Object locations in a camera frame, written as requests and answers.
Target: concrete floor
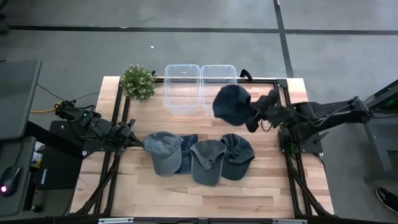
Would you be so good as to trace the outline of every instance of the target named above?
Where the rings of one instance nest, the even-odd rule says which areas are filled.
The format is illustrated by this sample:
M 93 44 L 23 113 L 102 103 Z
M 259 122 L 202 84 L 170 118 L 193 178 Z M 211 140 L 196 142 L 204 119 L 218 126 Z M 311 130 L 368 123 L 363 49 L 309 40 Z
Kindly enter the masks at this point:
M 395 0 L 279 1 L 286 29 L 398 29 Z M 278 28 L 272 0 L 13 0 L 3 13 L 9 23 L 30 25 Z M 397 35 L 287 35 L 287 43 L 294 77 L 304 78 L 311 101 L 366 99 L 398 77 Z M 287 76 L 279 34 L 12 30 L 0 36 L 3 58 L 42 60 L 39 83 L 67 99 L 99 91 L 103 76 L 121 75 L 130 63 L 160 74 L 173 63 L 228 63 L 255 77 Z M 32 108 L 56 102 L 38 88 Z M 30 116 L 45 128 L 56 118 Z M 398 194 L 398 182 L 362 180 L 377 168 L 363 126 L 333 128 L 322 144 L 336 214 L 398 222 L 373 192 L 381 185 Z

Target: clear plastic bin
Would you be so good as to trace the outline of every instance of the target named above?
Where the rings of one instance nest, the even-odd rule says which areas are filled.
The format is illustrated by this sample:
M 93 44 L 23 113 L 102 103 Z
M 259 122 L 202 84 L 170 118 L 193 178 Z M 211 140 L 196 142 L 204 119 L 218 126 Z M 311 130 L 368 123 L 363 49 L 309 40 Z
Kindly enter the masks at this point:
M 223 86 L 237 84 L 236 69 L 232 65 L 204 65 L 200 68 L 201 102 L 206 115 L 213 115 L 213 101 Z
M 168 65 L 164 76 L 163 105 L 172 115 L 195 115 L 200 106 L 200 67 Z

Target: green plant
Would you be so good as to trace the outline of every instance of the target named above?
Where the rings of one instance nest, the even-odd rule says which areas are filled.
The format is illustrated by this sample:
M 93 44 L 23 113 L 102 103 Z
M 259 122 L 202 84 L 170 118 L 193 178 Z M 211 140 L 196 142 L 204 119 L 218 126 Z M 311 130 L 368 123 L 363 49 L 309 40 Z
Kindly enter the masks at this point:
M 155 94 L 155 77 L 140 65 L 129 65 L 120 78 L 123 93 L 133 100 L 148 100 Z

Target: shoe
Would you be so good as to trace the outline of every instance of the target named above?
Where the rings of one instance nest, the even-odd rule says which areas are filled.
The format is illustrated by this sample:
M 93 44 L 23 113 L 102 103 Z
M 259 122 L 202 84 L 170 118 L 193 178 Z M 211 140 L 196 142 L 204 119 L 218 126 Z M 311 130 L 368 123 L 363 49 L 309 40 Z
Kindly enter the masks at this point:
M 377 188 L 375 192 L 379 201 L 383 203 L 386 208 L 398 215 L 398 197 L 383 187 Z

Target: desk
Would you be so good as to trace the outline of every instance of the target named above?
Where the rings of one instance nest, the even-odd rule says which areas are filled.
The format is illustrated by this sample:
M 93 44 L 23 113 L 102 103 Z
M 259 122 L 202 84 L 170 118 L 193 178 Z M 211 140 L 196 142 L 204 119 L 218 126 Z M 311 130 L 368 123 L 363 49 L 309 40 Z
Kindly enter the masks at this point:
M 292 103 L 307 101 L 304 81 L 287 79 Z M 97 112 L 110 120 L 113 113 L 119 77 L 104 77 L 97 103 Z M 268 84 L 242 84 L 256 101 L 273 88 Z M 244 179 L 220 179 L 218 186 L 195 183 L 188 174 L 160 177 L 155 174 L 150 154 L 131 147 L 122 155 L 114 195 L 114 217 L 230 217 L 275 218 L 294 217 L 284 155 L 279 152 L 277 130 L 265 133 L 259 128 L 249 133 L 246 126 L 234 127 L 213 116 L 205 116 L 203 108 L 196 116 L 172 116 L 163 107 L 163 84 L 146 102 L 132 101 L 127 120 L 134 118 L 134 133 L 139 139 L 156 131 L 175 134 L 197 133 L 200 140 L 220 139 L 226 133 L 246 138 L 256 158 Z M 119 120 L 123 113 L 120 107 Z M 97 187 L 103 162 L 103 152 L 95 152 L 83 161 L 72 202 L 71 212 L 77 211 Z M 307 185 L 324 208 L 333 213 L 323 166 L 313 155 L 303 155 Z M 304 211 L 300 188 L 300 208 Z M 105 205 L 107 189 L 103 197 Z

